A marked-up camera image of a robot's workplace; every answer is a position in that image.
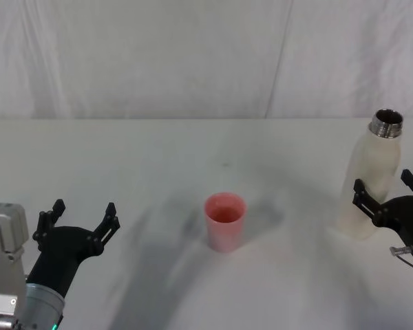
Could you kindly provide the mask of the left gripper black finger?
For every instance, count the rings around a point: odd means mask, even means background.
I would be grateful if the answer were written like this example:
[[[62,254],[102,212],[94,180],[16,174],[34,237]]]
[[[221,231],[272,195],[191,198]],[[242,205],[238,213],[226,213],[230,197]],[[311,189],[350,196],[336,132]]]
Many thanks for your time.
[[[90,256],[99,256],[103,253],[105,245],[120,229],[113,202],[108,203],[105,215],[97,228],[87,237]]]
[[[51,210],[41,211],[35,232],[32,235],[40,252],[64,252],[67,230],[65,226],[56,227],[56,222],[65,211],[65,203],[57,199]]]

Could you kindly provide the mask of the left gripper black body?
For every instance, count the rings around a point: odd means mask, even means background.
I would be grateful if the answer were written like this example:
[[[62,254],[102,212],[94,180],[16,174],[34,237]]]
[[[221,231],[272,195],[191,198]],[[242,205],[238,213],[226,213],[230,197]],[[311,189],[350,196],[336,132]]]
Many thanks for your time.
[[[50,288],[62,297],[66,297],[80,264],[102,254],[100,237],[83,228],[37,230],[32,238],[38,243],[40,254],[26,283]]]

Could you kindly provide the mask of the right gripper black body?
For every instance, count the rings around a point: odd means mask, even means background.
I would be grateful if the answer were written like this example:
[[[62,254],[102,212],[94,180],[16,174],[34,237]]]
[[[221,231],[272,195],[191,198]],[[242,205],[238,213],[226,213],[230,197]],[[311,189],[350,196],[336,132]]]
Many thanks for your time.
[[[374,225],[396,232],[405,246],[412,247],[413,256],[413,195],[381,204],[374,214]]]

